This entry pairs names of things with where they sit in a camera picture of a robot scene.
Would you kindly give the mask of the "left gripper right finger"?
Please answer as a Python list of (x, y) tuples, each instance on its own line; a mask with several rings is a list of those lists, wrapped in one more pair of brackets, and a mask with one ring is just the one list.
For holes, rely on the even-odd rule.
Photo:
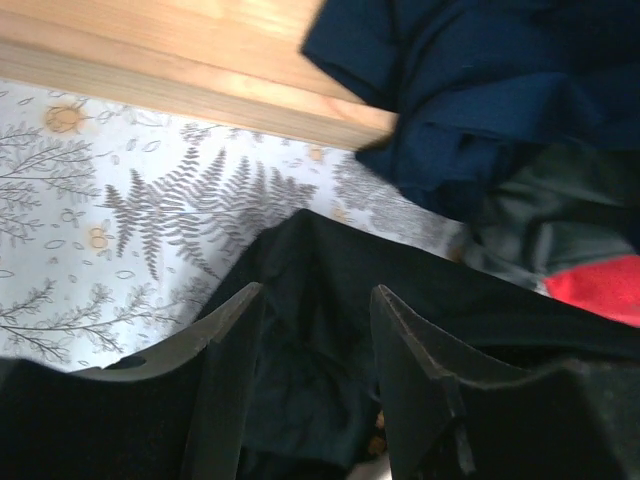
[(395, 479), (468, 479), (476, 473), (463, 388), (526, 377), (418, 315), (387, 286), (371, 295), (371, 335)]

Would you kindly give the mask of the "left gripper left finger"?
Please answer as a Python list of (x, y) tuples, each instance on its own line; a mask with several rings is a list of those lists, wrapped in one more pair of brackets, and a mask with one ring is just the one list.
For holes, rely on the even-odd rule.
[(263, 312), (250, 283), (168, 339), (76, 373), (97, 409), (102, 478), (234, 478)]

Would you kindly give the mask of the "black t shirt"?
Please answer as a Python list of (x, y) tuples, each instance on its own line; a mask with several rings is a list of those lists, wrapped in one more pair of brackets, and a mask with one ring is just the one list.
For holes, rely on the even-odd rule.
[(308, 210), (208, 302), (261, 284), (241, 479), (635, 479), (639, 332)]

